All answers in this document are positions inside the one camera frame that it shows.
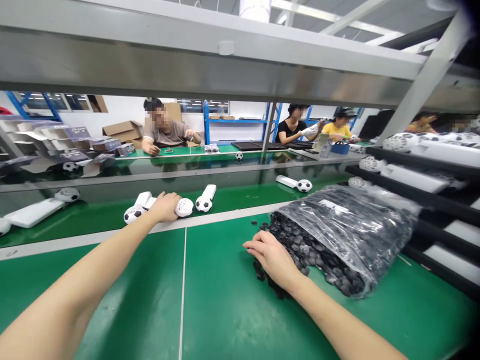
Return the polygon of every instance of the soccer ball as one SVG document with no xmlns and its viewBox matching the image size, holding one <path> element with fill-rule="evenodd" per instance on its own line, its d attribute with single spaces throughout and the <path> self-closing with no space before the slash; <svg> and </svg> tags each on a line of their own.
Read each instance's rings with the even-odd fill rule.
<svg viewBox="0 0 480 360">
<path fill-rule="evenodd" d="M 79 199 L 80 191 L 74 187 L 64 187 L 58 190 L 54 197 L 64 203 L 73 203 L 75 200 Z"/>
<path fill-rule="evenodd" d="M 418 144 L 419 138 L 410 132 L 399 132 L 383 141 L 385 150 L 407 153 L 411 147 Z"/>
<path fill-rule="evenodd" d="M 364 180 L 360 176 L 354 176 L 348 179 L 348 186 L 358 189 L 370 188 L 372 186 L 372 182 Z"/>
<path fill-rule="evenodd" d="M 125 214 L 123 214 L 123 220 L 125 220 L 127 224 L 131 224 L 146 212 L 147 210 L 142 206 L 129 207 L 127 211 L 125 211 Z"/>
<path fill-rule="evenodd" d="M 388 163 L 385 160 L 378 160 L 375 156 L 367 156 L 360 160 L 358 165 L 360 166 L 360 169 L 379 173 L 388 165 Z"/>
<path fill-rule="evenodd" d="M 440 138 L 431 132 L 420 132 L 418 134 L 415 134 L 415 136 L 418 137 L 418 142 L 422 142 L 425 140 L 430 140 L 430 141 L 439 141 Z"/>
<path fill-rule="evenodd" d="M 69 161 L 63 163 L 63 170 L 66 172 L 74 172 L 78 170 L 78 168 L 79 166 L 74 162 Z"/>
<path fill-rule="evenodd" d="M 10 231 L 10 223 L 4 218 L 0 217 L 0 236 L 5 235 Z"/>
<path fill-rule="evenodd" d="M 300 180 L 297 182 L 296 188 L 302 193 L 308 193 L 310 190 L 312 190 L 312 183 L 308 180 Z"/>
<path fill-rule="evenodd" d="M 195 202 L 196 209 L 201 213 L 207 213 L 212 208 L 212 205 L 212 201 L 204 196 L 200 196 Z"/>
</svg>

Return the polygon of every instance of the hand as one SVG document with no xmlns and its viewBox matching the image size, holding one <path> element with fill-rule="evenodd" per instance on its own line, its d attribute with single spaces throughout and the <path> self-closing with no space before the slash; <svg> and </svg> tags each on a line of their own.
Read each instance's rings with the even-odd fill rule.
<svg viewBox="0 0 480 360">
<path fill-rule="evenodd" d="M 243 244 L 279 286 L 291 293 L 305 277 L 295 266 L 290 254 L 271 233 L 260 231 L 252 241 Z"/>
<path fill-rule="evenodd" d="M 193 138 L 194 136 L 195 136 L 195 131 L 193 131 L 192 129 L 187 129 L 186 130 L 185 137 L 187 139 Z"/>
<path fill-rule="evenodd" d="M 146 153 L 150 156 L 157 156 L 158 154 L 160 154 L 160 148 L 155 145 L 150 145 Z"/>
<path fill-rule="evenodd" d="M 162 192 L 156 198 L 156 201 L 148 210 L 148 214 L 152 214 L 157 222 L 172 222 L 177 220 L 178 216 L 175 213 L 175 208 L 182 197 L 177 195 L 176 192 L 168 193 L 165 195 L 165 191 Z"/>
</svg>

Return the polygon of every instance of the white mesh ball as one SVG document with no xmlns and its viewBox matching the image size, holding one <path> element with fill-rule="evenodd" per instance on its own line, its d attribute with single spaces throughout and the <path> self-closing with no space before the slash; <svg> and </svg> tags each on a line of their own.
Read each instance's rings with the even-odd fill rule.
<svg viewBox="0 0 480 360">
<path fill-rule="evenodd" d="M 379 173 L 387 166 L 388 162 L 385 160 L 378 160 L 375 156 L 367 156 L 360 160 L 360 169 L 367 170 L 373 173 Z"/>
<path fill-rule="evenodd" d="M 419 137 L 410 132 L 399 132 L 395 135 L 386 138 L 383 141 L 383 148 L 385 150 L 392 150 L 400 153 L 407 153 L 413 145 L 418 144 Z"/>
<path fill-rule="evenodd" d="M 194 203 L 192 202 L 192 200 L 184 197 L 180 199 L 180 201 L 176 205 L 175 214 L 177 214 L 181 218 L 184 218 L 188 215 L 191 215 L 193 210 Z"/>
<path fill-rule="evenodd" d="M 354 176 L 348 179 L 348 186 L 352 188 L 364 189 L 372 186 L 371 181 L 362 179 L 360 176 Z"/>
<path fill-rule="evenodd" d="M 418 137 L 418 142 L 422 142 L 425 140 L 430 140 L 430 141 L 439 141 L 440 138 L 438 137 L 437 134 L 431 133 L 431 132 L 420 132 L 418 134 L 415 134 L 416 137 Z"/>
</svg>

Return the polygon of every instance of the black shelf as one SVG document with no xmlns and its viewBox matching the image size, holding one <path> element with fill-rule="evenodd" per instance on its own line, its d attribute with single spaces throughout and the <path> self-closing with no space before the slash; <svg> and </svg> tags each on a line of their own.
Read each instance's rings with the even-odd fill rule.
<svg viewBox="0 0 480 360">
<path fill-rule="evenodd" d="M 433 274 L 446 281 L 471 299 L 480 301 L 480 286 L 477 286 L 474 282 L 457 274 L 455 271 L 442 265 L 409 244 L 407 244 L 401 252 L 416 263 L 429 268 Z"/>
<path fill-rule="evenodd" d="M 444 196 L 426 192 L 416 187 L 405 185 L 402 182 L 392 180 L 388 177 L 363 170 L 358 166 L 349 165 L 345 168 L 350 174 L 371 181 L 373 184 L 385 188 L 404 198 L 411 199 L 424 207 L 433 207 L 439 211 L 455 216 L 456 219 L 477 226 L 480 219 L 480 210 L 466 204 L 450 200 Z"/>
<path fill-rule="evenodd" d="M 468 242 L 461 237 L 453 235 L 427 221 L 419 220 L 415 232 L 423 237 L 428 237 L 444 245 L 468 259 L 480 264 L 480 247 Z"/>
<path fill-rule="evenodd" d="M 459 165 L 452 162 L 434 160 L 418 155 L 385 150 L 380 147 L 369 146 L 366 153 L 380 159 L 385 159 L 389 163 L 405 164 L 418 166 L 422 168 L 435 169 L 454 174 L 457 177 L 480 181 L 480 168 L 473 166 Z"/>
</svg>

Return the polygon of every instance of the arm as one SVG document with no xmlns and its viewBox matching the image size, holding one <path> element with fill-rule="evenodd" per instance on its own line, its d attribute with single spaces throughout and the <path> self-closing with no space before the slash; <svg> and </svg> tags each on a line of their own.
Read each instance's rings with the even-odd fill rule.
<svg viewBox="0 0 480 360">
<path fill-rule="evenodd" d="M 0 359 L 73 359 L 105 293 L 149 231 L 177 219 L 179 200 L 161 193 L 148 212 L 73 265 L 0 335 Z"/>
<path fill-rule="evenodd" d="M 273 281 L 306 310 L 342 360 L 406 359 L 389 342 L 304 276 L 272 234 L 260 231 L 243 247 L 258 259 Z"/>
<path fill-rule="evenodd" d="M 287 133 L 285 131 L 281 131 L 278 133 L 278 137 L 280 138 L 280 142 L 285 145 L 285 144 L 290 144 L 294 142 L 295 140 L 299 139 L 302 137 L 302 132 L 299 131 L 296 134 L 293 134 L 292 136 L 287 137 Z"/>
</svg>

